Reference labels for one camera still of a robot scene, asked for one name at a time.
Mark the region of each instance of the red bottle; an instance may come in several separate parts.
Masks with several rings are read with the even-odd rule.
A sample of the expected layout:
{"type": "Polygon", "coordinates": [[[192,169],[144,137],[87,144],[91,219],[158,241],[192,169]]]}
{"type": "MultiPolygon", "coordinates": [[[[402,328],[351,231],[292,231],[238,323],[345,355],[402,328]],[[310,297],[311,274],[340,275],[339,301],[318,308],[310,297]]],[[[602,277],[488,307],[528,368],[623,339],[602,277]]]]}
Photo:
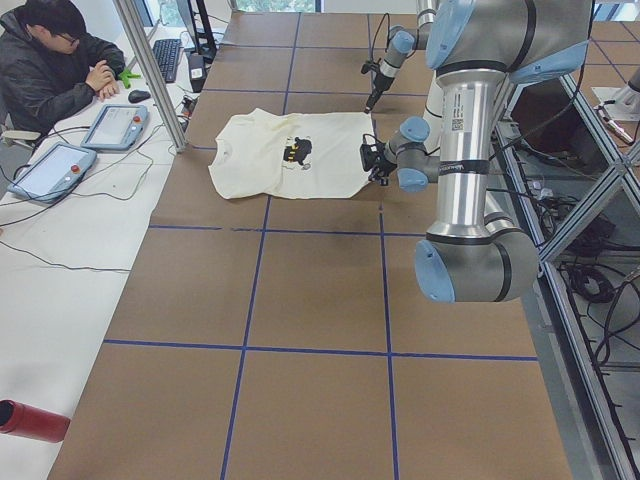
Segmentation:
{"type": "Polygon", "coordinates": [[[0,401],[0,433],[57,443],[64,439],[69,422],[57,413],[13,400],[0,401]]]}

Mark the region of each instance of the white cloth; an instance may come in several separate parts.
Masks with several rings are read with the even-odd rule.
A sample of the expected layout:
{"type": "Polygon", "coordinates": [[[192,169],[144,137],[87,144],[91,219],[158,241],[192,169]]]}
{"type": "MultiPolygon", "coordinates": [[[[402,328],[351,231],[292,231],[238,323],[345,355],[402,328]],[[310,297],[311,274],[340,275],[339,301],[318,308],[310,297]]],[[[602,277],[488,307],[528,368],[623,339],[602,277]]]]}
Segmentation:
{"type": "Polygon", "coordinates": [[[365,133],[373,134],[373,128],[364,113],[278,116],[255,109],[231,117],[216,137],[209,171],[227,199],[259,193],[349,198],[368,183],[360,160],[365,133]]]}

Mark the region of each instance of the hand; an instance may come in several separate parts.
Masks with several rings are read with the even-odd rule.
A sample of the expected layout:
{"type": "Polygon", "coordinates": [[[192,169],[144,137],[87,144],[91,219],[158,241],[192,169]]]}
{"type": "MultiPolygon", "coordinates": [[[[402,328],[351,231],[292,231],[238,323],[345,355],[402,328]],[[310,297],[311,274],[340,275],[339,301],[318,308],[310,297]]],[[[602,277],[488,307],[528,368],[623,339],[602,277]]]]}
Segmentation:
{"type": "Polygon", "coordinates": [[[107,61],[100,60],[96,63],[96,66],[93,67],[89,75],[87,75],[85,82],[93,88],[93,91],[96,93],[102,90],[107,84],[115,82],[113,72],[109,68],[109,65],[107,65],[107,61]]]}
{"type": "Polygon", "coordinates": [[[100,101],[104,101],[107,98],[113,97],[118,92],[120,92],[120,88],[118,87],[118,82],[114,79],[102,87],[98,92],[98,97],[100,97],[100,101]]]}

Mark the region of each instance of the white table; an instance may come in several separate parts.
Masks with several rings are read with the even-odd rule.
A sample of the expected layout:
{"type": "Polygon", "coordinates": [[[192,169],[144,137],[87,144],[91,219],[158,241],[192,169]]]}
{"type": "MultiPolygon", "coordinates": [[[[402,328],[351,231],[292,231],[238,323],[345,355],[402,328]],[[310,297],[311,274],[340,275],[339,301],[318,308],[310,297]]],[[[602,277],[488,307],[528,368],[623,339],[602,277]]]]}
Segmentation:
{"type": "MultiPolygon", "coordinates": [[[[180,31],[160,28],[154,39],[175,38],[180,31]]],[[[118,42],[130,58],[131,48],[125,44],[128,46],[126,39],[118,42]]],[[[167,85],[176,106],[184,90],[191,90],[184,56],[178,70],[177,82],[167,85]]],[[[134,67],[134,72],[140,73],[139,66],[134,67]]],[[[144,80],[134,79],[130,89],[121,88],[120,94],[107,103],[127,104],[127,95],[135,88],[148,90],[144,80]]],[[[56,130],[90,125],[102,105],[94,100],[77,115],[59,122],[56,130]]],[[[143,105],[149,109],[150,117],[136,146],[162,123],[153,99],[143,105]]],[[[62,135],[78,145],[85,133],[82,130],[62,135]]],[[[57,141],[57,136],[46,139],[34,159],[57,141]]],[[[0,240],[55,263],[130,269],[175,154],[164,127],[141,151],[153,158],[150,168],[151,160],[138,153],[124,159],[120,153],[99,153],[96,164],[74,192],[129,197],[148,169],[130,200],[71,195],[30,220],[4,227],[0,240]]],[[[1,200],[0,224],[43,208],[31,202],[13,203],[17,200],[10,193],[1,200]]],[[[73,417],[127,273],[53,268],[4,245],[0,245],[0,265],[0,397],[73,417]]],[[[61,445],[0,435],[0,477],[46,478],[61,445]]]]}

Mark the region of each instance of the cartoon print on shirt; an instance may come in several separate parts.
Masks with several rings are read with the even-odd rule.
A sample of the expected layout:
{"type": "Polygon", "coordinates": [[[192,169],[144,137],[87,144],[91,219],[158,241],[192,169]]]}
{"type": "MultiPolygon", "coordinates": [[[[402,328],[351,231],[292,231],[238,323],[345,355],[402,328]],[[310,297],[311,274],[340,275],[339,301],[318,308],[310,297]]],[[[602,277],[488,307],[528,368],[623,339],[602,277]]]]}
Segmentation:
{"type": "Polygon", "coordinates": [[[310,137],[300,138],[300,137],[288,137],[287,143],[284,149],[284,154],[282,156],[282,160],[284,163],[282,164],[283,168],[287,168],[289,170],[293,170],[295,166],[290,164],[297,163],[302,167],[302,170],[309,170],[311,168],[311,163],[304,163],[304,160],[311,153],[311,140],[310,137]]]}

